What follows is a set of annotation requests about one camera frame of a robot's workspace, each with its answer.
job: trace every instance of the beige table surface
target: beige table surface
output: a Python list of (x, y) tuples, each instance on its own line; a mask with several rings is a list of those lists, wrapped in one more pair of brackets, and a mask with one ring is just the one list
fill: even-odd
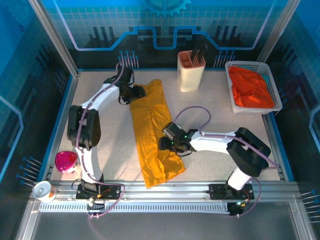
[[(105, 79), (113, 76), (111, 71), (82, 72), (72, 104), (80, 105), (92, 97), (102, 86)], [(161, 79), (165, 99), (172, 118), (184, 108), (200, 105), (212, 114), (211, 121), (203, 129), (206, 132), (226, 133), (239, 127), (248, 128), (268, 146), (269, 140), (259, 114), (234, 114), (231, 108), (226, 73), (224, 71), (205, 71), (199, 89), (181, 92), (177, 83), (177, 71), (134, 71), (137, 84), (148, 84), (154, 79)], [(132, 117), (129, 106), (110, 103), (106, 112), (99, 112), (101, 140), (98, 144), (99, 165), (105, 180), (143, 180), (136, 148)], [(208, 119), (202, 109), (190, 109), (177, 121), (185, 130), (199, 128)], [(60, 151), (74, 151), (67, 139), (65, 126), (60, 143)], [(213, 151), (194, 152), (183, 157), (186, 171), (172, 181), (215, 181), (227, 180), (236, 168), (232, 158)], [(52, 180), (75, 180), (81, 177), (81, 170), (74, 173), (60, 173), (53, 169)], [(265, 170), (260, 180), (279, 180), (275, 169)]]

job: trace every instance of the white plastic basket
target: white plastic basket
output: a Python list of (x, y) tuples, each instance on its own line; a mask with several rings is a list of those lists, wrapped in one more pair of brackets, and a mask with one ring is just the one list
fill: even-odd
[[(267, 84), (268, 92), (274, 102), (273, 108), (252, 108), (252, 107), (242, 107), (238, 106), (235, 103), (234, 95), (232, 93), (232, 81), (229, 76), (229, 67), (236, 66), (236, 67), (246, 67), (258, 74), (266, 75), (269, 77), (269, 83)], [(257, 61), (227, 61), (225, 63), (225, 71), (226, 77), (228, 79), (228, 86), (229, 86), (229, 93), (231, 98), (231, 105), (232, 111), (235, 114), (239, 113), (259, 113), (259, 114), (268, 114), (272, 111), (280, 111), (282, 109), (282, 102), (279, 96), (277, 86), (272, 76), (271, 70), (269, 66), (264, 62), (257, 62)]]

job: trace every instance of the orange cloth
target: orange cloth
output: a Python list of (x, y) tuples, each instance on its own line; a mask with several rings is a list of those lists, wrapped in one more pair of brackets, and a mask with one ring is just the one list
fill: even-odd
[(249, 69), (229, 67), (232, 93), (237, 106), (245, 108), (273, 108), (275, 106), (264, 78)]
[(162, 184), (186, 169), (181, 158), (158, 150), (162, 129), (172, 121), (161, 80), (142, 85), (146, 96), (130, 103), (133, 130), (141, 171), (147, 188)]

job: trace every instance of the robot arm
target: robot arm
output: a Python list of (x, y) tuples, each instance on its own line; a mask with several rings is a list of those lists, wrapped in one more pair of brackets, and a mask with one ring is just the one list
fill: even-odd
[(80, 106), (73, 105), (69, 110), (67, 138), (72, 142), (72, 145), (76, 147), (80, 119), (84, 110), (91, 104), (91, 106), (88, 108), (81, 128), (79, 148), (75, 148), (79, 156), (82, 156), (83, 154), (83, 163), (85, 165), (85, 169), (91, 176), (89, 177), (84, 173), (84, 166), (81, 164), (83, 180), (82, 185), (87, 192), (100, 194), (100, 190), (98, 189), (96, 182), (103, 181), (103, 173), (99, 167), (97, 151), (97, 145), (101, 138), (99, 113), (105, 111), (109, 103), (116, 99), (118, 99), (119, 103), (123, 102), (123, 105), (128, 105), (134, 100), (146, 96), (143, 87), (136, 85), (134, 86), (134, 72), (128, 67), (123, 69), (120, 79), (114, 83), (120, 72), (121, 70), (119, 70), (117, 75), (105, 80), (101, 89), (88, 101)]
[(230, 138), (242, 138), (268, 157), (271, 153), (270, 148), (244, 127), (240, 127), (236, 132), (202, 132), (201, 134), (198, 129), (190, 129), (185, 132), (175, 123), (170, 122), (162, 132), (165, 136), (159, 140), (160, 150), (170, 150), (176, 153), (207, 150), (230, 155), (237, 168), (226, 181), (226, 195), (240, 191), (252, 177), (258, 177), (264, 169), (269, 167), (268, 162), (256, 152), (243, 148), (240, 142)]

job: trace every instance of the pink plastic container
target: pink plastic container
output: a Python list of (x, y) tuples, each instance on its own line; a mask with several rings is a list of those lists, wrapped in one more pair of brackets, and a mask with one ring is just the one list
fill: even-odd
[(55, 156), (55, 167), (61, 173), (73, 173), (79, 167), (78, 155), (73, 151), (61, 151)]

